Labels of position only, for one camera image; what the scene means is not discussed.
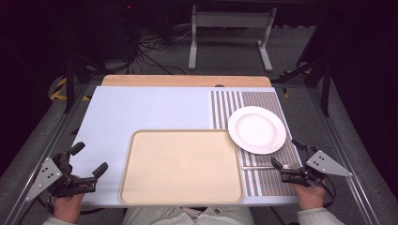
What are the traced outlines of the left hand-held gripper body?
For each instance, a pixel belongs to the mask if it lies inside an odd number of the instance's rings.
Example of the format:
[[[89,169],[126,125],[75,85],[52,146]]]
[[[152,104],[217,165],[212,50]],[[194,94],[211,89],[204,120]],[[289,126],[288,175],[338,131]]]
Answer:
[[[96,191],[96,177],[79,178],[71,173],[70,156],[71,153],[62,153],[44,159],[36,180],[24,198],[27,203],[44,191],[61,198]]]

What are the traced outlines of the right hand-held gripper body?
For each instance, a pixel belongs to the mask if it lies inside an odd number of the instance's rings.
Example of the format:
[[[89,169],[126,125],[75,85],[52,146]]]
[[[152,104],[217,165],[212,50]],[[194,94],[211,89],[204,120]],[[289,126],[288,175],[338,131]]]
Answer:
[[[300,168],[281,169],[283,183],[320,187],[328,174],[343,177],[353,175],[352,172],[316,147],[304,145],[300,147],[300,150],[304,150],[308,158]]]

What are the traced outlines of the silver fork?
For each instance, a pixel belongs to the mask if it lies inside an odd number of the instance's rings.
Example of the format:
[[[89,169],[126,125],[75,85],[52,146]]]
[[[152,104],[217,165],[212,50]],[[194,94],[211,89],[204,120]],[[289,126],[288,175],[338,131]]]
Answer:
[[[296,164],[284,164],[281,167],[275,166],[242,166],[241,170],[243,171],[253,171],[253,170],[268,170],[268,169],[296,169],[298,165]]]

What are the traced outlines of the person's right hand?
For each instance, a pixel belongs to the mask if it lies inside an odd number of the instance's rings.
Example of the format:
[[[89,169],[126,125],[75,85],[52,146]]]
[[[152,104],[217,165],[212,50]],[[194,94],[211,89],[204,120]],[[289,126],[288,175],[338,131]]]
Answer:
[[[298,184],[292,184],[297,198],[298,206],[301,210],[309,210],[322,207],[326,191],[321,187],[304,187]]]

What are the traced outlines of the person's left hand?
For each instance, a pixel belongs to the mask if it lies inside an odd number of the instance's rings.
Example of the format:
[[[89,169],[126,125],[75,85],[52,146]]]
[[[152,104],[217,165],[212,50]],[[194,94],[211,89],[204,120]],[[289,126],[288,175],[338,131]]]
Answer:
[[[54,198],[54,217],[62,221],[76,224],[82,211],[84,193],[71,197]]]

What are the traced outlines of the white round plate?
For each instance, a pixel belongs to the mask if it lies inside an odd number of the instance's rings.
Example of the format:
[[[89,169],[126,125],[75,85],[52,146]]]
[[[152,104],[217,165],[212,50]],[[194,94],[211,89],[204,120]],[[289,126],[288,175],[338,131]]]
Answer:
[[[227,129],[237,146],[256,155],[278,151],[286,139],[282,120],[275,113],[256,106],[236,110],[229,117]]]

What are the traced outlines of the striped woven placemat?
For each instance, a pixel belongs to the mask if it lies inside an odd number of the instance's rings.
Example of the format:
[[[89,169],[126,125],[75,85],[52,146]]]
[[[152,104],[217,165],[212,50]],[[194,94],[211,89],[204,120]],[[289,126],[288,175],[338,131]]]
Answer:
[[[291,143],[292,136],[285,121],[281,104],[274,89],[262,92],[237,90],[212,90],[209,92],[210,123],[213,128],[225,129],[228,132],[229,117],[238,109],[256,106],[275,113],[283,122],[286,129],[284,145],[276,152],[267,155],[256,155],[237,146],[238,167],[244,188],[245,203],[294,202],[295,193],[290,185],[281,181],[280,173],[276,169],[243,171],[242,166],[272,166],[270,158],[276,158],[281,164],[301,165],[299,153]]]

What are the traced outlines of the yellow black floor tape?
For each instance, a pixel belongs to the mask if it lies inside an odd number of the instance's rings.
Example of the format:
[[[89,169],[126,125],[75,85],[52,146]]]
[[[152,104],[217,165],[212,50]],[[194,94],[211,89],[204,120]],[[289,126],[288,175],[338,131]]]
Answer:
[[[64,78],[62,78],[62,79],[60,79],[58,81],[58,84],[56,85],[53,93],[50,95],[50,100],[55,100],[55,99],[57,99],[57,100],[67,100],[68,99],[68,97],[66,95],[61,95],[60,94],[62,87],[66,83],[67,83],[67,78],[66,77],[64,77]]]

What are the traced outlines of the black metal stand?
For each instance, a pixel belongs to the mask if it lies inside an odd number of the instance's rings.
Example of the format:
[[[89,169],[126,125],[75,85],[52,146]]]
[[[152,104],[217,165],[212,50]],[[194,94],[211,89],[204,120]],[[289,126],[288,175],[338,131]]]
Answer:
[[[329,117],[329,90],[331,84],[331,74],[328,60],[318,59],[314,60],[313,62],[308,62],[292,71],[286,71],[284,75],[278,79],[272,80],[271,83],[285,83],[297,77],[299,74],[304,74],[306,71],[309,72],[309,75],[304,81],[304,85],[307,88],[315,88],[319,82],[322,82],[320,107],[323,114],[326,117]]]
[[[88,83],[91,76],[86,66],[89,61],[86,57],[80,54],[74,54],[69,57],[66,61],[66,84],[67,84],[67,106],[65,113],[69,113],[75,101],[75,88],[74,78],[77,78],[80,83]]]

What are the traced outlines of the pale blue table mat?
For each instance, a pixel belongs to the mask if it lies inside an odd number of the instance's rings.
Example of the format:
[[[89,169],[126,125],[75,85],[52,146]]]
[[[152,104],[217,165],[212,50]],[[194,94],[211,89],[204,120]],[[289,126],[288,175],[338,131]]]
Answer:
[[[98,165],[108,163],[107,172],[99,179],[97,189],[84,197],[84,205],[127,207],[120,201],[120,189],[129,157],[132,136],[139,130],[216,129],[210,123],[209,92],[237,90],[262,92],[267,88],[228,87],[118,87],[100,86],[89,103],[76,136],[84,149],[71,159],[73,171],[87,176]],[[294,202],[240,201],[209,205],[284,205]]]

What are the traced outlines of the beige plastic tray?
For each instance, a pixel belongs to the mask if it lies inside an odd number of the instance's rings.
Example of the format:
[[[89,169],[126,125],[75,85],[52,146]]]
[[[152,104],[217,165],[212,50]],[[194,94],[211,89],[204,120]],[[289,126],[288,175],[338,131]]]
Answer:
[[[126,205],[239,203],[235,143],[224,129],[139,130],[131,139],[120,201]]]

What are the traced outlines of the person's beige clothing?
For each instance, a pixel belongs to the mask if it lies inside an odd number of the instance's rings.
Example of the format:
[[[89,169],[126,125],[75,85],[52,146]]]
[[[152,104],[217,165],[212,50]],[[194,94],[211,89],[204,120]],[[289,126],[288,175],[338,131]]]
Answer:
[[[189,207],[130,208],[122,225],[254,225],[247,207],[207,207],[204,211]]]

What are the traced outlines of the white metal stand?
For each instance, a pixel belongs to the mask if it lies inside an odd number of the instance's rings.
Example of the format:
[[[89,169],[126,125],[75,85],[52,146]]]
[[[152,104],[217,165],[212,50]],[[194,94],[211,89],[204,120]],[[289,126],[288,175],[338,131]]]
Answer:
[[[263,28],[264,35],[256,42],[266,72],[271,72],[271,65],[267,43],[272,25],[276,17],[277,8],[273,7],[269,12],[220,12],[220,11],[199,11],[197,6],[192,7],[191,12],[191,47],[188,69],[196,69],[197,57],[197,28]]]

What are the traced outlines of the aluminium frame rail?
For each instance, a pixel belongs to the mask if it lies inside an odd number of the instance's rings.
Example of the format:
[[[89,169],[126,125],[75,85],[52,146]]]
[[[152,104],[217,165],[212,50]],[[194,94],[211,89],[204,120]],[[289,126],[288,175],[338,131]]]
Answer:
[[[338,133],[332,124],[330,117],[326,116],[321,107],[321,97],[318,95],[317,91],[313,88],[309,88],[307,90],[310,99],[313,105],[316,108],[317,113],[320,115],[320,119],[326,132],[329,135],[329,138],[332,143],[333,151],[338,161],[341,162],[349,171],[352,172],[352,175],[349,178],[346,178],[346,182],[351,190],[351,193],[354,196],[354,199],[359,207],[360,213],[365,221],[366,225],[380,225],[379,220],[375,214],[373,207],[371,206],[367,195],[364,192],[361,181],[359,180],[354,167],[352,166],[343,144],[338,137]]]
[[[76,88],[75,99],[67,110],[67,102],[55,100],[49,111],[0,177],[0,225],[18,225],[32,205],[25,197],[35,180],[43,160],[59,149],[67,136],[67,128],[79,110],[82,98],[89,87]]]

